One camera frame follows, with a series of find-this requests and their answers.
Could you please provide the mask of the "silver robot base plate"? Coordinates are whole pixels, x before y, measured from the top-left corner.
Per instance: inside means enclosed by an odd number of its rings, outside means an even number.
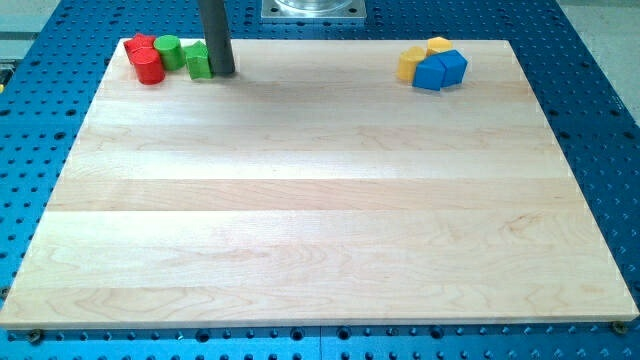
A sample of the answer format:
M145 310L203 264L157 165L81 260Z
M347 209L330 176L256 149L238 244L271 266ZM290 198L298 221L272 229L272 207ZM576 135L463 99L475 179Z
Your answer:
M261 18L271 21L367 17L365 0L262 0Z

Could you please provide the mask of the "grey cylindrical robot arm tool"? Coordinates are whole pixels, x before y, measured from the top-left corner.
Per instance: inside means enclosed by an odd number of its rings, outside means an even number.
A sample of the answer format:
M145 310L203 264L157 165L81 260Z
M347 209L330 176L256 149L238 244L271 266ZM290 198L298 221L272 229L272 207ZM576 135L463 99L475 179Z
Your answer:
M211 70L219 75L235 73L235 61L224 0L198 0Z

